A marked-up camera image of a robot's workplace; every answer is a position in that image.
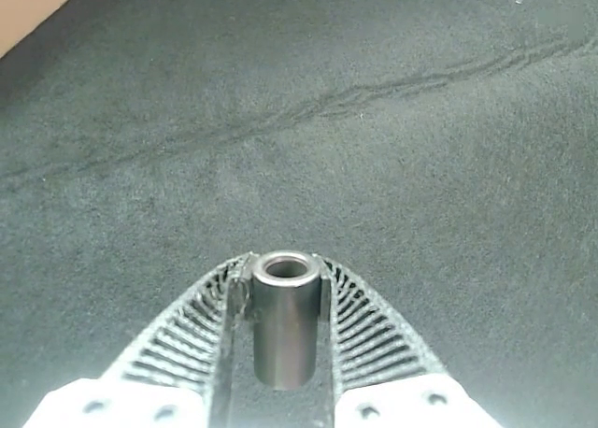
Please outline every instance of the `cylinder hole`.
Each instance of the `cylinder hole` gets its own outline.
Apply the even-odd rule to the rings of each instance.
[[[270,276],[278,278],[301,277],[307,272],[307,266],[297,260],[282,260],[272,262],[265,268]]]

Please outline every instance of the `cardboard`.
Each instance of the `cardboard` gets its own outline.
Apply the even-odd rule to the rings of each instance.
[[[0,0],[0,57],[67,0]]]

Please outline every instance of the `floor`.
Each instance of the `floor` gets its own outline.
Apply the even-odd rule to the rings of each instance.
[[[598,0],[71,0],[0,62],[2,426],[295,248],[505,428],[595,427],[597,28]],[[323,426],[319,378],[235,373],[233,426]]]

